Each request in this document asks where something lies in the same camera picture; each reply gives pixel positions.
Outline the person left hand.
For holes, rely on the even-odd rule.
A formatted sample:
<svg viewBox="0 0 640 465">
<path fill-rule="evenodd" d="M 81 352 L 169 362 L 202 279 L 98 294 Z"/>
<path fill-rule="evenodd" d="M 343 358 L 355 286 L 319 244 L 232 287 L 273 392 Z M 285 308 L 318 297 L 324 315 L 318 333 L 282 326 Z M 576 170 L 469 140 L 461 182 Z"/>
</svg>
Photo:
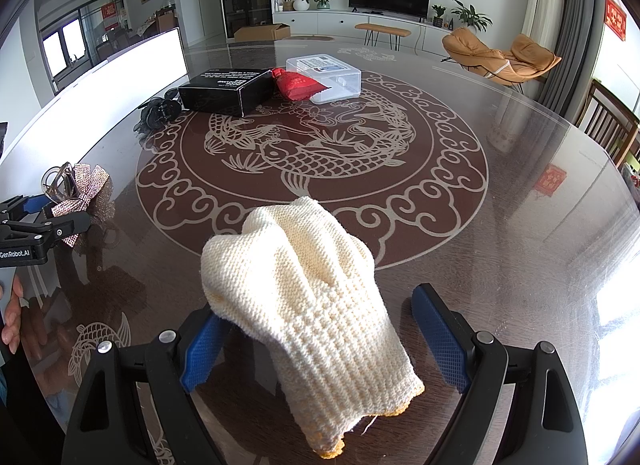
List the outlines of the person left hand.
<svg viewBox="0 0 640 465">
<path fill-rule="evenodd" d="M 4 309 L 4 328 L 1 331 L 1 339 L 12 355 L 17 352 L 21 343 L 22 308 L 24 300 L 24 287 L 20 277 L 15 274 L 11 284 L 11 292 L 1 288 L 1 298 L 9 297 L 6 309 Z"/>
</svg>

